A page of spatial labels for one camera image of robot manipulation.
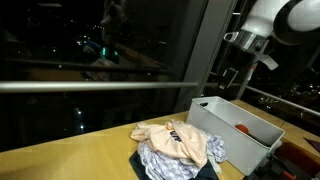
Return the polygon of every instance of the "plastic bin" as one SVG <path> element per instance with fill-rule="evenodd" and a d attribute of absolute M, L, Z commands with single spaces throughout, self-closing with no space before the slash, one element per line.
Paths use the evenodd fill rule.
<path fill-rule="evenodd" d="M 284 135 L 282 129 L 220 97 L 193 99 L 187 123 L 222 136 L 228 161 L 245 175 L 250 175 L 255 170 Z M 270 147 L 235 128 L 239 123 L 245 125 L 251 135 Z"/>

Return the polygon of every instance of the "wooden table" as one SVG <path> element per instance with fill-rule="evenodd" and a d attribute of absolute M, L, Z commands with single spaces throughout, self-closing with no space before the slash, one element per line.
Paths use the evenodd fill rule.
<path fill-rule="evenodd" d="M 293 135 L 297 127 L 271 116 L 241 101 L 234 104 L 256 114 L 288 131 L 287 140 L 302 143 L 315 156 L 313 149 L 300 138 L 320 140 L 310 133 Z M 147 120 L 147 123 L 163 124 L 171 119 L 184 121 L 187 112 Z M 70 137 L 48 143 L 0 153 L 0 179 L 137 179 L 129 157 L 137 148 L 137 142 L 130 139 L 130 134 L 137 123 L 111 129 Z M 243 178 L 229 162 L 220 164 L 223 173 L 221 180 Z"/>

